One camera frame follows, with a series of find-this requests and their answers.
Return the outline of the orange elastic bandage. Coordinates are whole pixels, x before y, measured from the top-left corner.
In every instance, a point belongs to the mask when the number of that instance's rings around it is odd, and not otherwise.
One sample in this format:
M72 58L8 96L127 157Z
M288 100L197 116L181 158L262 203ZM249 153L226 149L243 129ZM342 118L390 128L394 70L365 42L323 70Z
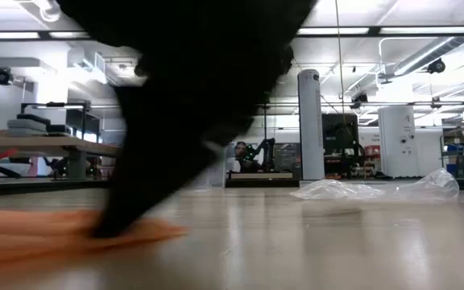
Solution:
M187 233L162 219L141 218L117 238L92 238L98 210L56 212L0 209L0 268L42 259L72 259L124 247L154 244Z

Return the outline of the wooden station table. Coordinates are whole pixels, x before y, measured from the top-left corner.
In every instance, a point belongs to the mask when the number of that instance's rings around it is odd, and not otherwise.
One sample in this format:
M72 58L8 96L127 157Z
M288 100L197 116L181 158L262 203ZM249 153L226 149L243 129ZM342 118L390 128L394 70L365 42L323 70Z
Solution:
M229 180L292 180L293 174L290 172L256 172L256 173L239 173L230 172L228 174Z

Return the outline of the person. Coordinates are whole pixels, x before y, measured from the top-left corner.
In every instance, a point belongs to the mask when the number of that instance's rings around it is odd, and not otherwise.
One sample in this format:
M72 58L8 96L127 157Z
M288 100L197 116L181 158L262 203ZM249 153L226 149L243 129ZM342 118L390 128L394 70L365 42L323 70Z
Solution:
M253 173L257 170L255 150L245 142L237 142L234 148L235 159L238 161L241 173Z

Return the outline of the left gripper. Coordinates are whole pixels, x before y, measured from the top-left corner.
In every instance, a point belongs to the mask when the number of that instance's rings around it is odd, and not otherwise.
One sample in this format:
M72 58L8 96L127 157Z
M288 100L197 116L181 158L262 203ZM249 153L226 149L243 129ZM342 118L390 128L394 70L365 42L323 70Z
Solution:
M317 0L57 0L92 39L141 54L151 79L175 66L192 79L273 87Z

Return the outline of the black flat device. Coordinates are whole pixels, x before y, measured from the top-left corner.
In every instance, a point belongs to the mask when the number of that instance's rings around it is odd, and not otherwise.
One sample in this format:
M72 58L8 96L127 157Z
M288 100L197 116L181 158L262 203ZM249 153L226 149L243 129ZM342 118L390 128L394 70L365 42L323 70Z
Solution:
M51 124L46 126L48 135L71 135L72 127L67 125Z

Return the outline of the clear plastic bag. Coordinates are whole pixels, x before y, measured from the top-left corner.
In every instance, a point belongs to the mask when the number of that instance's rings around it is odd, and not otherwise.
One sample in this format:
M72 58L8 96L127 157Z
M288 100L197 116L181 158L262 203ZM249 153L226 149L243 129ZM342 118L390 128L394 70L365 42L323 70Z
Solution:
M342 182L319 180L290 195L302 200L369 202L443 202L457 201L460 187L456 179L440 168L414 182Z

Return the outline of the stack of grey cases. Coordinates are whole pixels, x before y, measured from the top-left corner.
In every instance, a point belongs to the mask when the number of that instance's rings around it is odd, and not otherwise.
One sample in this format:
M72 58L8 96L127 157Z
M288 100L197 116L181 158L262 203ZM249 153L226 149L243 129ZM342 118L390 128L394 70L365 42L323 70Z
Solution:
M9 137L44 136L51 120L34 114L18 114L7 122L6 135Z

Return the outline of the white tower column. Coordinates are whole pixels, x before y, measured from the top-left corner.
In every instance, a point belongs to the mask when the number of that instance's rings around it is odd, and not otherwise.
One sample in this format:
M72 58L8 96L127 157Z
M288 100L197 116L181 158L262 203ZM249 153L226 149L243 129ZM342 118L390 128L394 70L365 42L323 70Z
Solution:
M302 70L297 75L301 170L303 180L325 178L324 144L319 73Z

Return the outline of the wooden desk with grey legs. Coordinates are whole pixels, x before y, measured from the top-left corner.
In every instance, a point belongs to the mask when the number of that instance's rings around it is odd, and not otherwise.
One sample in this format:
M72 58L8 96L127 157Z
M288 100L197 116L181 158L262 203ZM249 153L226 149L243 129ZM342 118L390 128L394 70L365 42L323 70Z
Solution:
M0 154L16 149L15 157L67 157L68 178L83 180L89 155L115 158L119 147L76 137L0 137Z

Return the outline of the long white overhead rail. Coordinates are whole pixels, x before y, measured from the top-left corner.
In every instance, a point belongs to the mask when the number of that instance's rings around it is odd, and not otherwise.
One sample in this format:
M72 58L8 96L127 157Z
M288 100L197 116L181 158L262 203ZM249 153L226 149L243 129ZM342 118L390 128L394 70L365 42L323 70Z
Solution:
M25 111L30 106L35 110L112 110L119 109L120 105L90 105L87 102L64 103L22 103L20 110ZM431 108L441 108L444 106L464 106L464 101L411 101L411 102L326 102L324 107L348 107L358 109L361 107L384 107L384 106L427 106Z

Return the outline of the black equipment rack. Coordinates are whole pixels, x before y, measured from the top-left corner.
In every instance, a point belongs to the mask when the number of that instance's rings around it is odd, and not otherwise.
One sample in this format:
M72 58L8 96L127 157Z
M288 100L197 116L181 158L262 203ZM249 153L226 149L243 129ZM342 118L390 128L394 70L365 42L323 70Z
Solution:
M352 179L364 162L355 114L326 114L322 117L324 165L327 179Z

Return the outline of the silver round duct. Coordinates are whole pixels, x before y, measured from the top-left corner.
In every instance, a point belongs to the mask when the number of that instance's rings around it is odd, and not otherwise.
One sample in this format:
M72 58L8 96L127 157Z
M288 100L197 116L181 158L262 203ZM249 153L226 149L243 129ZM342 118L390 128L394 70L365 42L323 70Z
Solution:
M429 45L401 61L393 68L396 77L407 75L440 59L444 55L464 45L464 36L451 36L435 39Z

